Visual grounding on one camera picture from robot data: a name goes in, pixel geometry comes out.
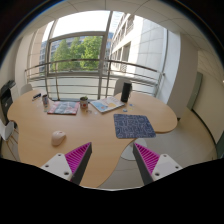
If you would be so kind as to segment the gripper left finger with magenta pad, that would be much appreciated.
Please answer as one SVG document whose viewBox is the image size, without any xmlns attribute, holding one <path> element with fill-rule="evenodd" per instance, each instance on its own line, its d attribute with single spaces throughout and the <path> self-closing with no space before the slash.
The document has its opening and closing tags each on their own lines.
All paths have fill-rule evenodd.
<svg viewBox="0 0 224 224">
<path fill-rule="evenodd" d="M 86 143 L 67 154 L 57 153 L 42 169 L 79 185 L 92 154 L 92 144 Z"/>
</svg>

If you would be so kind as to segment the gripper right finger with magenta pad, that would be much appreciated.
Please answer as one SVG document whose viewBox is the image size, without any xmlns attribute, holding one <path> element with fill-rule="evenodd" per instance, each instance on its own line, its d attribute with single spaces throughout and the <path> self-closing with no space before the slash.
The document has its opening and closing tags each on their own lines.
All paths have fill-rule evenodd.
<svg viewBox="0 0 224 224">
<path fill-rule="evenodd" d="M 145 185 L 182 169 L 168 154 L 159 155 L 137 143 L 133 145 L 133 154 Z"/>
</svg>

